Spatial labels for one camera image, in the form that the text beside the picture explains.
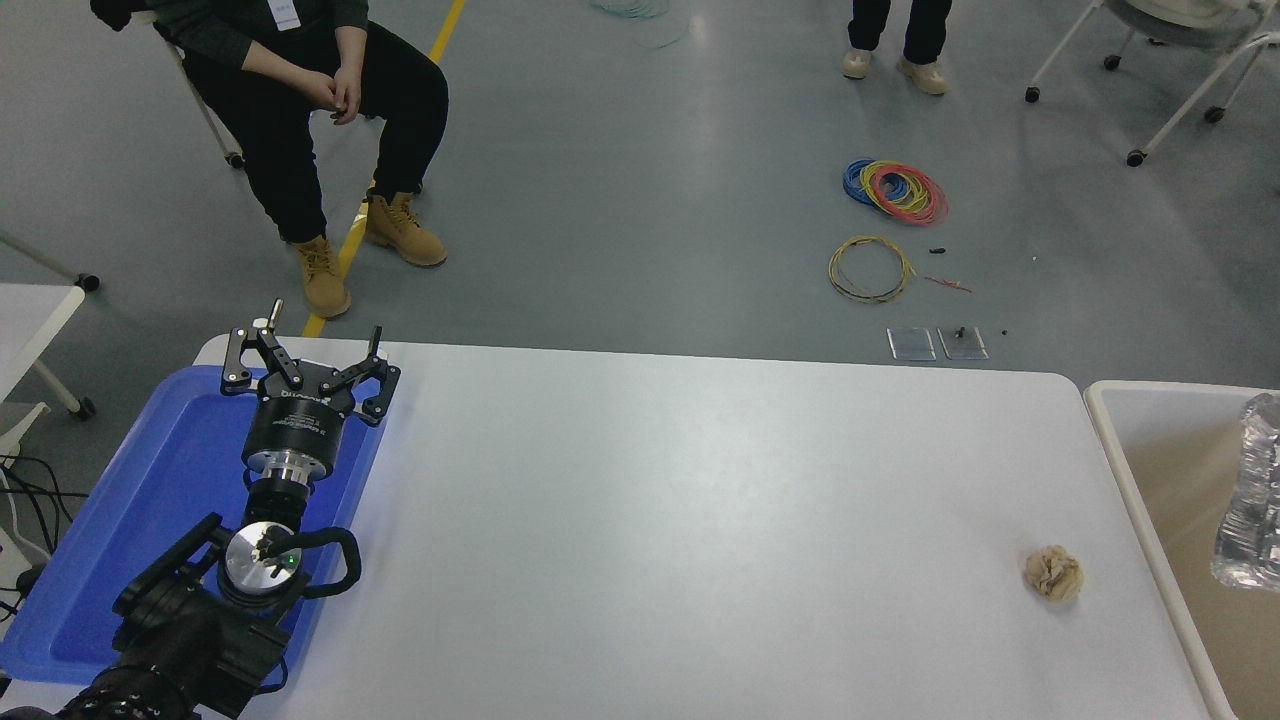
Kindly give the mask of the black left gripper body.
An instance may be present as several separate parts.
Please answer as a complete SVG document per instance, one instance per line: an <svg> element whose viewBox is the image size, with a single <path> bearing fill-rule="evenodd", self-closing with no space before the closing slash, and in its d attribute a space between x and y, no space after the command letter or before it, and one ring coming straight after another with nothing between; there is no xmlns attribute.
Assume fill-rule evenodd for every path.
<svg viewBox="0 0 1280 720"><path fill-rule="evenodd" d="M355 407L349 387L333 395L323 384L337 387L333 366L301 363L302 386L292 389L280 372L259 378L259 397L244 442L244 465L264 471L268 461L284 454L302 455L310 471L330 471L337 462L346 418Z"/></svg>

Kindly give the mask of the seated person's right hand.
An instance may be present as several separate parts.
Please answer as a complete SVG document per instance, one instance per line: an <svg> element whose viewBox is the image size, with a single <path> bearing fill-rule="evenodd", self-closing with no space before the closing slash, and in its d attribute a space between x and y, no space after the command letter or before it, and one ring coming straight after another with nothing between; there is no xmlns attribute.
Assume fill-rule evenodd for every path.
<svg viewBox="0 0 1280 720"><path fill-rule="evenodd" d="M302 69L297 73L293 86L302 94L316 109L329 111L334 117L343 113L346 109L340 104L337 92L337 81L317 70Z"/></svg>

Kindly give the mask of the seated person's left hand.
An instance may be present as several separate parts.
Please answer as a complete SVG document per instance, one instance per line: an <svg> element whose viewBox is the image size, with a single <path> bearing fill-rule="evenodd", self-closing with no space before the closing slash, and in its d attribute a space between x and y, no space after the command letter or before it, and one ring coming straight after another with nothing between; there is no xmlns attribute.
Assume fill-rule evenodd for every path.
<svg viewBox="0 0 1280 720"><path fill-rule="evenodd" d="M364 65L356 61L340 65L334 79L334 108L330 118L334 126L347 126L357 118L362 102Z"/></svg>

